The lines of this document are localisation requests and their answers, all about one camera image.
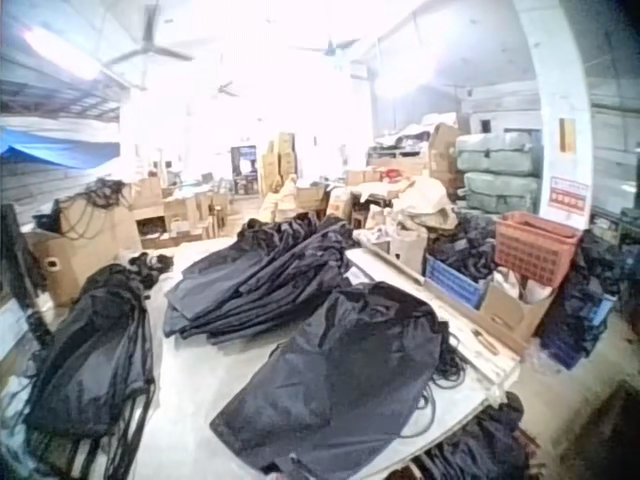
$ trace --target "white pillar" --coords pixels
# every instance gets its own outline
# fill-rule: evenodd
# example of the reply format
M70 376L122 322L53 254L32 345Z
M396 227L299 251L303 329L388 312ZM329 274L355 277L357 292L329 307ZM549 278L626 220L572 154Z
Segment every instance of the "white pillar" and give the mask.
M582 58L559 0L513 0L538 77L545 149L540 215L585 229L593 189L591 102ZM575 149L561 149L561 119Z

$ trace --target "ceiling light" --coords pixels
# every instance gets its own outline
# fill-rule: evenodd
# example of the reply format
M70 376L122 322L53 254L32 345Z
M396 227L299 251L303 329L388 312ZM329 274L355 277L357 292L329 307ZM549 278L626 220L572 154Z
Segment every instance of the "ceiling light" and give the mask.
M93 80L102 70L98 61L42 28L35 27L24 37L40 55L80 78Z

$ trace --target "red plastic basket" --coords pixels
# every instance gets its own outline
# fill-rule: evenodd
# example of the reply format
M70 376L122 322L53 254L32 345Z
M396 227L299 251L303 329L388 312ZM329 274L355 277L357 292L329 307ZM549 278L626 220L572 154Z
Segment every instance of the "red plastic basket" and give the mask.
M582 232L527 212L496 221L496 263L556 288L569 271Z

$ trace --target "warning sign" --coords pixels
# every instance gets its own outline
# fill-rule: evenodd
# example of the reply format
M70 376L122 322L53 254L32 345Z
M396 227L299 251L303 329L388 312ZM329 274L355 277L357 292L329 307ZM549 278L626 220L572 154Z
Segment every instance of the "warning sign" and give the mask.
M587 208L588 194L589 185L564 178L551 177L549 206L584 215Z

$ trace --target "blue tarp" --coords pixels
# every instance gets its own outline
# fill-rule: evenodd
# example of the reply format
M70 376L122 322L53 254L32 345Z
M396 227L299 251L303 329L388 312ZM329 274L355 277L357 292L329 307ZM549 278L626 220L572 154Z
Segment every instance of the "blue tarp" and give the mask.
M53 163L88 170L119 157L120 144L63 140L2 128L0 152L2 161Z

